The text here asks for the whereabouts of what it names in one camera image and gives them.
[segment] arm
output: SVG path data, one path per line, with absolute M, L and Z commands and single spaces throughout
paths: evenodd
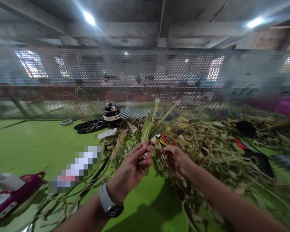
M 209 172 L 195 164 L 180 148 L 167 146 L 165 159 L 193 183 L 236 231 L 285 232 L 271 215 L 229 189 Z
M 114 176 L 107 182 L 107 191 L 113 202 L 123 202 L 127 194 L 144 177 L 152 163 L 149 144 L 150 141 L 146 141 L 132 149 Z M 99 193 L 96 193 L 54 232 L 100 232 L 108 221 Z

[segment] watch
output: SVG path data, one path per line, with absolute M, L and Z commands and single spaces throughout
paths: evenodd
M 110 218 L 116 218 L 120 216 L 124 210 L 123 203 L 114 203 L 110 199 L 109 193 L 107 191 L 106 183 L 104 182 L 99 191 L 99 197 L 101 201 L 102 208 L 106 215 Z

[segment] white watch strap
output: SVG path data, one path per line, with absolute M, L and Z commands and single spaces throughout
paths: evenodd
M 103 183 L 103 185 L 102 185 L 102 187 L 100 188 L 100 191 L 99 191 L 99 197 L 100 197 L 101 205 L 102 205 L 102 208 L 103 208 L 105 213 L 107 213 L 110 208 L 112 208 L 113 206 L 116 205 L 110 199 L 109 193 L 108 193 L 107 188 L 106 188 L 106 183 L 107 182 Z

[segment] pile of dried leaves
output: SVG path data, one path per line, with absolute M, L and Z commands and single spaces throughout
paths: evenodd
M 155 112 L 158 105 L 159 101 L 156 101 Z M 175 140 L 196 164 L 205 168 L 236 193 L 251 199 L 290 229 L 290 189 L 284 190 L 283 193 L 274 192 L 272 179 L 263 174 L 254 162 L 243 157 L 244 151 L 234 141 L 234 135 L 239 134 L 235 124 L 241 118 L 207 123 L 181 116 L 161 123 L 161 120 L 155 118 L 155 112 L 151 120 L 148 115 L 146 119 L 123 121 L 114 136 L 101 141 L 102 148 L 107 146 L 108 149 L 104 154 L 111 156 L 111 162 L 116 168 L 133 147 L 146 140 L 144 134 L 148 134 L 148 138 L 153 141 L 153 166 L 157 174 L 176 189 L 187 217 L 188 229 L 206 231 L 208 223 L 198 214 L 200 207 L 203 207 L 222 228 L 228 230 L 228 223 L 211 206 L 206 197 L 165 163 L 160 152 L 162 146 L 154 136 L 159 132 L 168 137 L 169 142 Z M 290 135 L 290 129 L 262 131 L 264 125 L 268 127 L 266 124 L 272 120 L 271 118 L 246 117 L 245 120 L 250 120 L 257 128 L 255 144 L 290 150 L 290 137 L 287 137 Z
M 277 121 L 274 117 L 261 118 L 259 116 L 241 115 L 237 119 L 228 118 L 222 123 L 236 129 L 236 123 L 241 120 L 251 122 L 256 128 L 253 143 L 274 150 L 290 151 L 290 118 Z

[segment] bottle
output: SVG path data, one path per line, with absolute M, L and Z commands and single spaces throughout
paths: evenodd
M 115 103 L 109 101 L 104 108 L 103 118 L 109 127 L 116 127 L 121 122 L 120 110 L 116 107 Z

